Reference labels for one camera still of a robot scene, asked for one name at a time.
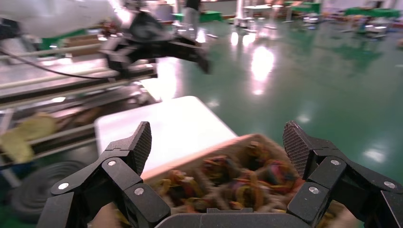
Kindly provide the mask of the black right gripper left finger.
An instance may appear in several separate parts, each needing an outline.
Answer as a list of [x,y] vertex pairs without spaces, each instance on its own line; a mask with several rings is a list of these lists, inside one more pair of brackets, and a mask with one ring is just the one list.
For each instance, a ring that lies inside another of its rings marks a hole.
[[111,142],[95,162],[52,186],[38,227],[85,228],[109,203],[132,227],[156,227],[171,209],[141,178],[151,146],[148,122],[141,122],[132,136]]

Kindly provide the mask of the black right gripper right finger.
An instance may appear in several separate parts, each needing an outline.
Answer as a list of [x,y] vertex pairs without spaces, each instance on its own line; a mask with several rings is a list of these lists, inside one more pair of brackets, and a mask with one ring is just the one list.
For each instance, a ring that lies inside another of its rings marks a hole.
[[283,144],[304,180],[288,205],[288,214],[315,228],[336,201],[366,228],[402,227],[401,184],[351,161],[331,141],[307,135],[295,121],[286,123]]

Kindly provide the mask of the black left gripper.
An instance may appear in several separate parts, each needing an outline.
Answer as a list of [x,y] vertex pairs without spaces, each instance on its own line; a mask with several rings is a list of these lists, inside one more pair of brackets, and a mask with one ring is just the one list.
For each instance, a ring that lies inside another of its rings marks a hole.
[[149,11],[131,11],[124,21],[124,38],[109,38],[99,48],[111,70],[120,78],[129,77],[129,66],[139,59],[174,57],[194,62],[206,74],[210,61],[206,50],[199,45],[173,41],[176,34],[169,32]]

